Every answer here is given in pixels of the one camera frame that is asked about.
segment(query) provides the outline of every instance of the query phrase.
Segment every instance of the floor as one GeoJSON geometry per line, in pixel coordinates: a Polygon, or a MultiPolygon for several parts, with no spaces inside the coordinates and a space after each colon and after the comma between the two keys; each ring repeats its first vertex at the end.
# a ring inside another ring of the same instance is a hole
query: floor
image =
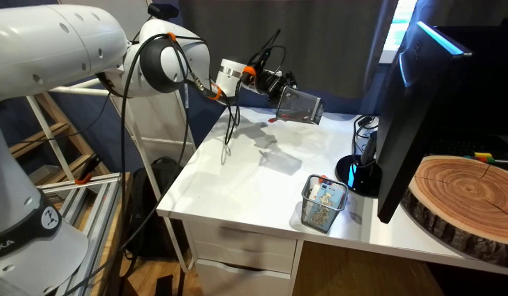
{"type": "MultiPolygon", "coordinates": [[[[130,276],[132,288],[153,296],[157,279],[175,274],[178,288],[180,265],[145,261],[130,276]]],[[[306,243],[303,248],[295,296],[441,296],[443,291],[428,265],[413,260],[306,243]]],[[[203,296],[196,271],[189,271],[184,296],[203,296]]]]}

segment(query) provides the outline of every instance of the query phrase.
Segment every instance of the monitor stand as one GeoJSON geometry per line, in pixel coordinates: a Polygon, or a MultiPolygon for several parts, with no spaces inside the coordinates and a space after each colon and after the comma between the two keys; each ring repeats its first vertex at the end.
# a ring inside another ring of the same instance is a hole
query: monitor stand
{"type": "Polygon", "coordinates": [[[375,161],[362,164],[359,154],[349,154],[337,161],[336,177],[362,197],[378,197],[382,169],[375,161]]]}

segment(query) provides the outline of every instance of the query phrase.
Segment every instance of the wood log round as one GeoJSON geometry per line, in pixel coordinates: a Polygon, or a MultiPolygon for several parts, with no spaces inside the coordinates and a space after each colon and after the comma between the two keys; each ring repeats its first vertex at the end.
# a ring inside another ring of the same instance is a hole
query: wood log round
{"type": "Polygon", "coordinates": [[[401,204],[451,247],[508,266],[508,171],[467,158],[428,156],[401,204]]]}

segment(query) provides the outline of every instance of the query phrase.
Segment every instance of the window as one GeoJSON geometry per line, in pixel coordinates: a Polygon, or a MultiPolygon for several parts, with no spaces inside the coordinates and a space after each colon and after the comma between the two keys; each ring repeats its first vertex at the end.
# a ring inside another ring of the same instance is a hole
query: window
{"type": "Polygon", "coordinates": [[[390,64],[395,59],[397,51],[403,41],[405,31],[408,29],[408,25],[411,21],[416,1],[418,0],[400,0],[398,1],[395,18],[390,25],[383,54],[380,59],[382,64],[390,64]]]}

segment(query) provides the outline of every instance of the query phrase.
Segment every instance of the white table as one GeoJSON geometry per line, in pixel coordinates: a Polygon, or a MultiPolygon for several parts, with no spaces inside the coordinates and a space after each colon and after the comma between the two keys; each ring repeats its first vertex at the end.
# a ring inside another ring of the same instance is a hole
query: white table
{"type": "Polygon", "coordinates": [[[334,179],[337,159],[350,151],[354,115],[324,113],[319,126],[270,118],[273,110],[242,108],[222,164],[224,113],[158,207],[161,215],[184,222],[209,294],[270,284],[291,294],[303,242],[508,274],[508,268],[439,243],[401,205],[390,223],[382,223],[375,199],[350,196],[329,233],[301,225],[301,189],[309,174],[334,179]],[[240,270],[245,266],[268,273],[245,281],[252,271],[240,270]]]}

